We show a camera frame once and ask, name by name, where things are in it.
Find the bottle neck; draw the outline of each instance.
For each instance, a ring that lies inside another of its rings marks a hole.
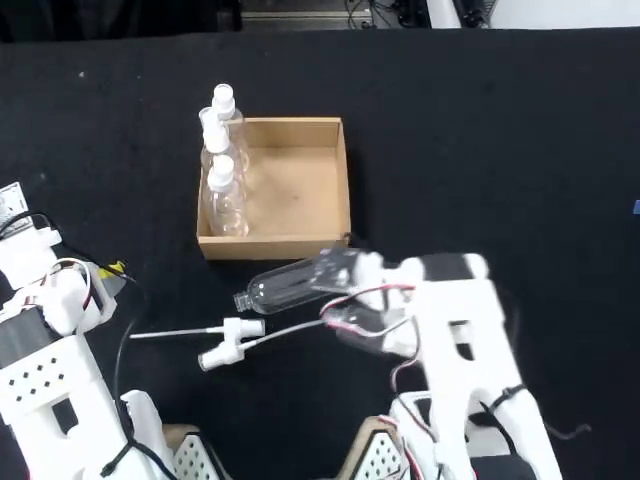
[[[236,293],[233,296],[233,301],[236,304],[238,312],[246,312],[253,308],[253,302],[251,301],[251,297],[248,292]]]

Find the black cable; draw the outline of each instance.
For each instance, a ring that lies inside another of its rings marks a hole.
[[[355,4],[355,6],[352,9],[349,9],[349,1],[353,1],[353,0],[344,0],[344,8],[347,10],[347,13],[349,14],[347,16],[347,25],[349,26],[349,30],[354,30],[357,29],[358,26],[356,25],[355,20],[353,19],[353,14],[356,13],[356,10],[358,8],[360,8],[360,5],[362,5],[362,2],[364,2],[364,0],[358,0],[358,2]]]
[[[511,455],[517,455],[518,451],[516,450],[516,444],[514,443],[513,438],[511,438],[511,435],[509,435],[509,432],[507,432],[507,429],[504,428],[504,426],[500,423],[500,421],[497,419],[497,417],[489,407],[487,407],[482,402],[480,402],[480,406],[483,408],[486,414],[489,415],[489,417],[491,418],[493,422],[493,426],[497,428],[500,434],[504,437],[504,441],[507,442],[507,446],[509,447],[509,452],[511,453]]]
[[[344,9],[347,12],[347,27],[349,27],[349,30],[353,30],[355,27],[355,24],[353,23],[353,16],[352,13],[349,9],[349,2],[352,0],[344,0]]]
[[[26,210],[22,213],[18,213],[17,215],[14,215],[13,217],[11,217],[9,220],[7,220],[2,224],[2,226],[0,227],[0,240],[4,240],[5,238],[4,233],[12,225],[15,225],[20,220],[24,220],[25,218],[31,218],[31,217],[39,217],[47,223],[47,227],[50,227],[52,230],[60,231],[60,229],[56,227],[56,225],[51,221],[51,219],[46,213],[41,212],[39,210]]]
[[[393,26],[389,23],[389,20],[387,20],[384,15],[382,14],[382,12],[380,12],[380,10],[378,10],[378,2],[376,2],[375,0],[369,0],[369,5],[371,7],[371,21],[373,22],[373,25],[375,25],[375,14],[378,14],[378,17],[380,17],[380,20],[382,20],[385,25],[389,28],[393,28]]]
[[[91,256],[88,253],[83,252],[79,248],[76,248],[76,247],[74,247],[72,245],[69,245],[67,242],[65,242],[64,241],[64,237],[62,236],[62,230],[56,225],[56,223],[51,219],[51,217],[49,217],[49,215],[47,215],[46,213],[44,213],[42,211],[39,211],[39,210],[27,210],[27,211],[24,211],[22,213],[19,213],[19,214],[15,215],[15,216],[11,217],[9,220],[7,220],[5,223],[3,223],[2,226],[0,226],[0,240],[2,240],[4,238],[4,233],[12,225],[15,225],[20,220],[23,220],[25,218],[32,218],[32,217],[39,217],[39,218],[43,219],[46,222],[48,227],[50,227],[52,230],[57,230],[58,233],[60,234],[60,238],[61,238],[60,245],[62,247],[64,247],[64,248],[66,248],[69,252],[73,253],[74,255],[76,255],[78,257],[81,257],[84,260],[87,260],[87,261],[89,261],[91,263],[94,263],[95,265],[97,265],[102,270],[106,270],[107,272],[122,278],[127,283],[130,283],[130,284],[134,285],[138,289],[138,291],[142,294],[142,308],[140,309],[140,313],[133,317],[133,319],[131,320],[131,322],[129,323],[127,328],[125,329],[125,332],[122,335],[122,338],[120,339],[120,343],[118,345],[118,353],[116,355],[115,369],[114,369],[114,373],[113,373],[112,395],[114,397],[116,411],[118,413],[118,418],[120,420],[120,425],[121,425],[122,430],[123,430],[123,432],[125,434],[125,437],[127,439],[127,443],[122,448],[122,450],[116,455],[116,457],[111,462],[109,462],[107,465],[105,465],[105,467],[102,470],[101,475],[103,477],[111,475],[115,471],[116,467],[118,466],[118,463],[120,463],[120,461],[129,452],[129,450],[131,450],[131,448],[135,448],[136,450],[138,450],[141,453],[143,453],[144,455],[146,455],[153,463],[155,463],[156,466],[162,471],[162,473],[169,480],[177,480],[177,477],[167,468],[167,466],[164,464],[162,459],[153,450],[151,450],[149,447],[147,447],[146,445],[141,444],[140,442],[136,441],[133,438],[133,436],[134,436],[133,426],[130,423],[130,418],[129,418],[129,415],[128,415],[127,411],[126,411],[124,402],[122,402],[122,400],[120,399],[120,370],[121,370],[121,367],[122,367],[122,357],[124,356],[124,352],[126,350],[126,346],[128,344],[128,341],[129,341],[129,336],[133,333],[133,330],[137,327],[139,321],[142,318],[144,318],[144,316],[147,313],[149,302],[148,302],[148,297],[147,297],[146,291],[140,285],[140,283],[138,283],[138,281],[135,278],[127,275],[126,273],[119,272],[118,270],[116,270],[114,268],[111,268],[109,265],[103,265],[101,262],[99,262],[95,258],[93,258],[93,256]]]
[[[573,432],[569,432],[569,433],[561,432],[560,430],[549,425],[544,420],[542,421],[542,423],[544,423],[544,428],[547,429],[547,432],[549,432],[549,434],[552,437],[558,440],[561,440],[563,442],[574,440],[577,436],[582,435],[583,433],[591,432],[591,425],[587,425],[586,423],[583,423],[582,425],[578,425],[578,427]]]

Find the perforated white panel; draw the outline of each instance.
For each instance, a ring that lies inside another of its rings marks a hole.
[[[96,378],[102,377],[86,340],[63,338],[0,370],[0,413],[10,425]]]
[[[20,183],[15,182],[0,189],[0,225],[27,210],[27,202],[22,194]],[[30,218],[22,219],[7,229],[7,234],[16,233],[30,227],[33,222]]]
[[[222,480],[197,435],[188,435],[173,457],[176,476],[180,480]]]
[[[403,455],[386,432],[374,434],[369,442],[354,480],[400,478]]]

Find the black tape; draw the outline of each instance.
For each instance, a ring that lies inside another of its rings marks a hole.
[[[471,280],[473,273],[467,260],[460,253],[439,253],[422,257],[425,280],[446,282],[450,280]]]
[[[44,321],[39,307],[0,323],[0,369],[48,347],[62,337]]]

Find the red wire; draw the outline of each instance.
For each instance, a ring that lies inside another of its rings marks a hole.
[[[324,307],[322,307],[322,310],[320,310],[320,318],[322,318],[322,316],[327,313],[327,310],[329,310],[330,308],[333,308],[336,305],[340,305],[341,303],[347,302],[349,300],[353,300],[354,298],[359,297],[360,295],[363,295],[365,293],[377,292],[378,290],[392,290],[396,288],[400,290],[415,290],[416,287],[415,285],[407,285],[404,283],[388,283],[385,285],[378,285],[376,287],[365,288],[364,290],[360,290],[356,293],[352,293],[351,295],[347,295],[346,297],[338,298],[332,302],[327,303]]]

